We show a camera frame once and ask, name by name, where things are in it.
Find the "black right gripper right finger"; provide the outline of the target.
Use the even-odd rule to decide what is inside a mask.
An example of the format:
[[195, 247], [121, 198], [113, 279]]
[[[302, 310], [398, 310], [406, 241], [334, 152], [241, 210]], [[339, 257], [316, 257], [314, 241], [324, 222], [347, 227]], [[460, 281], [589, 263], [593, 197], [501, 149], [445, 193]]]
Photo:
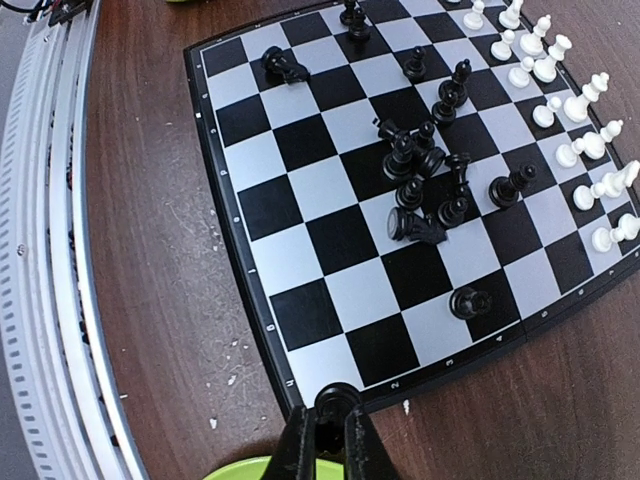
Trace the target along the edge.
[[398, 480], [396, 470], [383, 442], [361, 403], [345, 398], [344, 478], [350, 480]]

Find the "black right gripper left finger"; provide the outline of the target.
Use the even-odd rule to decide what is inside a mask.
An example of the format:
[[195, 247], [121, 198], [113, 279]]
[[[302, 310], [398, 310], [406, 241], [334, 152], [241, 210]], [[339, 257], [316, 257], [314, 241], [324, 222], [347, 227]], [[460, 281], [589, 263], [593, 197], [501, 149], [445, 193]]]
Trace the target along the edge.
[[315, 429], [315, 412], [302, 405], [296, 406], [291, 411], [262, 479], [315, 479]]

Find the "black and grey chessboard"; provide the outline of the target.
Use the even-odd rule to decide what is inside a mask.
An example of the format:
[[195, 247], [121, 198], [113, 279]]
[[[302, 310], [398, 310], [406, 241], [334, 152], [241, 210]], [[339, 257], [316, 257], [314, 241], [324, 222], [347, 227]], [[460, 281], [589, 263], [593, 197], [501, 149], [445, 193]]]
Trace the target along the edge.
[[[205, 165], [245, 310], [284, 412], [334, 382], [379, 409], [528, 340], [639, 268], [631, 188], [573, 202], [626, 164], [620, 122], [563, 112], [569, 72], [527, 72], [504, 1], [333, 1], [184, 52]], [[489, 186], [537, 179], [500, 209]], [[447, 240], [391, 240], [400, 207]], [[454, 290], [492, 296], [471, 320]]]

